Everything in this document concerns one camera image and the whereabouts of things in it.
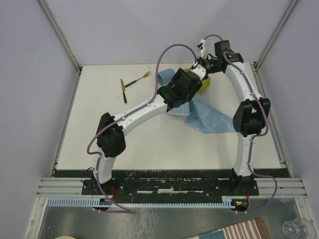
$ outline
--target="blue cloth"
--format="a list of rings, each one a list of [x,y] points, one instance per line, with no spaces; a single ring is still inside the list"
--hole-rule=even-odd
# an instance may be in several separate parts
[[[185,239],[226,239],[224,231],[207,232]]]
[[[166,85],[171,81],[175,71],[171,68],[159,72],[160,85]],[[202,133],[235,132],[233,119],[195,95],[190,102],[186,102],[178,108],[171,109],[168,114],[187,116],[185,124]]]

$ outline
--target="light blue towel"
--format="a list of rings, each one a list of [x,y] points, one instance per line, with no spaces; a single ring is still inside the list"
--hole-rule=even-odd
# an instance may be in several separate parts
[[[159,72],[158,79],[161,86],[166,85],[173,78],[175,71],[171,68]],[[187,116],[185,124],[202,133],[235,132],[233,119],[195,95],[190,102],[178,108],[171,109],[168,114]]]

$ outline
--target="white robot arm segment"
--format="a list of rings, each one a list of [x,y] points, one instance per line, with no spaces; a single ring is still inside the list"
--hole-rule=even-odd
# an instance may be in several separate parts
[[[247,76],[248,81],[253,88],[254,94],[258,98],[261,98],[261,95],[256,90],[256,88],[253,86],[250,78],[247,75],[244,63],[234,62],[234,65],[239,67],[242,70],[242,72]],[[242,76],[242,74],[240,74],[238,72],[238,70],[234,66],[228,65],[226,68],[226,71],[225,71],[225,75],[228,77],[231,84],[233,85],[239,102],[243,102],[246,100],[250,100],[250,101],[255,100],[250,92],[249,86],[247,85],[247,82],[245,81],[244,77]],[[251,134],[251,135],[244,137],[241,133],[237,133],[237,134],[238,134],[238,147],[237,147],[237,157],[236,157],[236,162],[234,165],[234,171],[237,175],[241,175],[243,177],[250,176],[251,172],[248,169],[247,159],[249,157],[249,151],[250,151],[250,140],[253,137],[253,135]],[[251,163],[252,163],[253,158],[254,158],[255,144],[256,144],[256,142],[254,142],[253,148],[252,148]]]
[[[106,130],[106,133],[98,137],[99,152],[101,153],[98,175],[101,184],[112,178],[115,159],[126,147],[124,137],[149,119],[189,102],[202,86],[201,80],[205,75],[206,70],[200,65],[189,72],[179,69],[167,86],[159,88],[158,94],[152,102],[148,99],[131,109],[130,112],[142,106],[145,107],[127,117],[126,112],[113,117],[106,113],[101,117],[98,131],[107,124],[122,119],[113,128]]]

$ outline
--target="black utensil handle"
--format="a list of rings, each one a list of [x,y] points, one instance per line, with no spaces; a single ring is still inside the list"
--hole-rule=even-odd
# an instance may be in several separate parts
[[[125,92],[123,92],[123,98],[124,98],[124,103],[127,104],[128,101],[126,100]]]
[[[134,81],[132,81],[132,82],[129,82],[127,85],[125,85],[125,88],[128,87],[128,86],[130,86],[130,85],[132,85],[132,84],[134,84],[136,81],[137,81],[137,80],[134,80]]]

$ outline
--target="white table surface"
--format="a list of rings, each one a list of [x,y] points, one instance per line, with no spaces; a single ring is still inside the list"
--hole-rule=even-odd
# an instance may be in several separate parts
[[[249,63],[246,71],[254,82]],[[128,111],[154,93],[155,64],[84,66],[79,81],[57,169],[95,167],[97,157],[86,153],[96,133],[100,117]],[[190,64],[161,64],[160,70]],[[126,89],[124,104],[120,78],[124,83],[152,74]],[[210,75],[209,88],[200,97],[233,117],[239,102],[223,73]],[[236,160],[237,133],[202,134],[184,125],[185,117],[163,114],[134,129],[126,137],[127,148],[113,169],[230,169]],[[96,143],[91,150],[97,150]],[[257,139],[254,168],[280,168],[278,155],[269,133]]]

